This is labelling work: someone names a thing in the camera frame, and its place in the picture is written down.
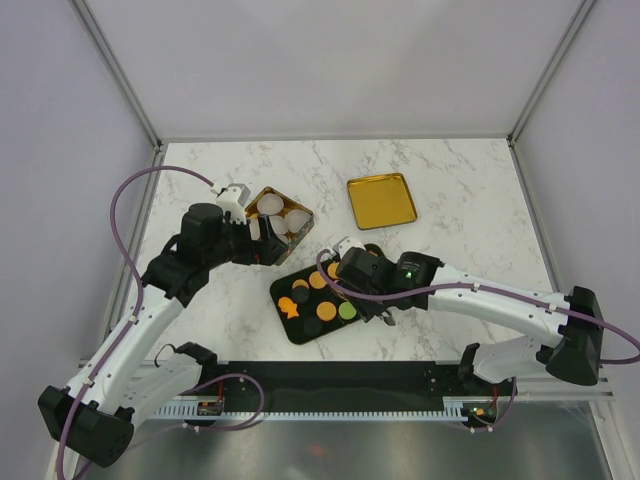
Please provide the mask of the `square cookie tin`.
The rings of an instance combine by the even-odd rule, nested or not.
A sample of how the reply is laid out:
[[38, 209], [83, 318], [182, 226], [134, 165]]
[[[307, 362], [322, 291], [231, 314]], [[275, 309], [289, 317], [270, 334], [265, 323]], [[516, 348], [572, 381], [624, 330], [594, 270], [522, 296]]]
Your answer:
[[245, 208], [253, 240], [260, 240], [258, 217], [266, 215], [286, 249], [277, 257], [281, 265], [314, 226], [314, 213], [273, 187], [265, 187]]

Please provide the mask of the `gold tin lid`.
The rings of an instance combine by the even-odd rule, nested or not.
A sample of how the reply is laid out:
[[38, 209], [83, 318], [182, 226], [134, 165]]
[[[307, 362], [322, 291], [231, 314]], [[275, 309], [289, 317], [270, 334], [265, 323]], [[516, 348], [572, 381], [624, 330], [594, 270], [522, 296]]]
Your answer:
[[402, 173], [351, 179], [347, 182], [347, 192], [360, 230], [408, 224], [418, 218], [408, 183]]

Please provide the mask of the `metal tongs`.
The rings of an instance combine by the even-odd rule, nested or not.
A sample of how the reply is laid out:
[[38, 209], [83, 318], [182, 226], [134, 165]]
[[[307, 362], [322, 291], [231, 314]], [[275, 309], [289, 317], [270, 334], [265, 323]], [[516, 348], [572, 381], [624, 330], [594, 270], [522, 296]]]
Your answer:
[[382, 321], [383, 321], [387, 326], [391, 326], [391, 327], [393, 327], [393, 326], [395, 326], [395, 325], [396, 325], [396, 320], [395, 320], [395, 318], [394, 318], [393, 314], [392, 314], [390, 311], [388, 311], [388, 310], [385, 310], [385, 311], [381, 312], [381, 313], [378, 315], [378, 317], [379, 317], [379, 318], [380, 318], [380, 319], [381, 319], [381, 320], [382, 320]]

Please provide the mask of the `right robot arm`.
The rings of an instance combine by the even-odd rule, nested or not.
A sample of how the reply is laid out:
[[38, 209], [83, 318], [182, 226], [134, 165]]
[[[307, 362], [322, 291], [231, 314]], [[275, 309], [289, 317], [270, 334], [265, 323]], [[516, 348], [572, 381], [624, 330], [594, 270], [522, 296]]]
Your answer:
[[595, 293], [576, 286], [568, 294], [512, 290], [448, 265], [405, 252], [392, 262], [352, 246], [337, 267], [366, 319], [390, 318], [390, 309], [420, 309], [469, 316], [518, 332], [496, 344], [468, 345], [457, 382], [469, 394], [511, 377], [547, 372], [564, 382], [593, 386], [601, 366], [603, 329]]

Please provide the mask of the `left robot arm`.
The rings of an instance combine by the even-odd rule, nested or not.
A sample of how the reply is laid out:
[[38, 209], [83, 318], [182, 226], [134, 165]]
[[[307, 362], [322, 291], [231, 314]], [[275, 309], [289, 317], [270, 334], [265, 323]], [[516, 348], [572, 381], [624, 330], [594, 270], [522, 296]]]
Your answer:
[[38, 407], [59, 443], [56, 468], [71, 449], [106, 468], [129, 446], [136, 428], [182, 392], [208, 394], [219, 380], [217, 356], [194, 342], [177, 347], [163, 366], [142, 379], [134, 374], [164, 330], [226, 264], [271, 266], [287, 245], [267, 216], [257, 219], [258, 239], [241, 207], [197, 203], [183, 215], [178, 234], [148, 265], [138, 297], [92, 359], [63, 388], [47, 387]]

